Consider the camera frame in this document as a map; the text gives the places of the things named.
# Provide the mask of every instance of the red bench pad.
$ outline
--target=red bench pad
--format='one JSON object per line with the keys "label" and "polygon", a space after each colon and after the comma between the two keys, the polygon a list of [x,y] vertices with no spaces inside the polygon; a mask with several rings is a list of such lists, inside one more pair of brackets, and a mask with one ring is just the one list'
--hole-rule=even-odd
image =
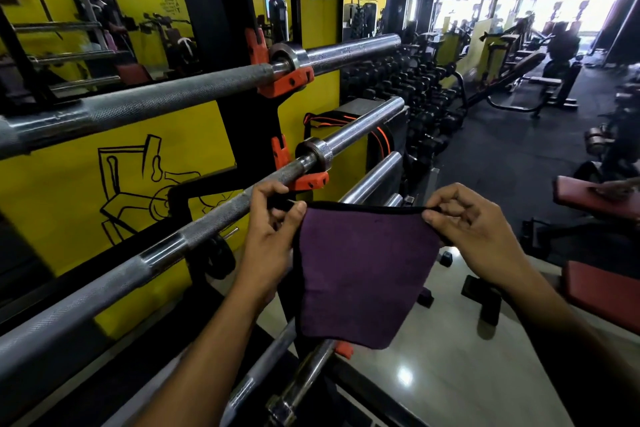
{"label": "red bench pad", "polygon": [[563,278],[569,302],[640,334],[640,280],[580,262],[568,262]]}
{"label": "red bench pad", "polygon": [[554,182],[554,202],[570,208],[608,214],[615,218],[640,219],[640,192],[634,192],[626,201],[609,201],[589,189],[594,185],[593,182],[558,176]]}

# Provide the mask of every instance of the purple towel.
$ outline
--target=purple towel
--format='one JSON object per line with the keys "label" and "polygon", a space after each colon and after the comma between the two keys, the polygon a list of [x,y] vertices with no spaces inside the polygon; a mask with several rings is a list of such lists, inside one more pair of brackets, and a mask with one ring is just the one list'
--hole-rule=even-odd
{"label": "purple towel", "polygon": [[309,203],[294,246],[304,280],[303,335],[389,346],[440,248],[422,210]]}

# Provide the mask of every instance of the hand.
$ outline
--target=hand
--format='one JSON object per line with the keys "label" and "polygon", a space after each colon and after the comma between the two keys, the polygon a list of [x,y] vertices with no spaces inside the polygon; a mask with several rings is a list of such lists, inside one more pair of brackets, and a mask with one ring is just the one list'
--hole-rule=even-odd
{"label": "hand", "polygon": [[296,231],[307,211],[304,201],[289,212],[267,209],[267,198],[289,189],[277,181],[267,181],[253,188],[249,230],[244,241],[244,256],[234,288],[266,306],[289,266],[289,251]]}
{"label": "hand", "polygon": [[461,184],[438,189],[426,206],[424,220],[460,250],[480,278],[501,289],[525,284],[536,273],[522,251],[500,206]]}
{"label": "hand", "polygon": [[625,201],[634,192],[634,186],[628,181],[609,181],[596,184],[592,188],[596,193],[613,201]]}

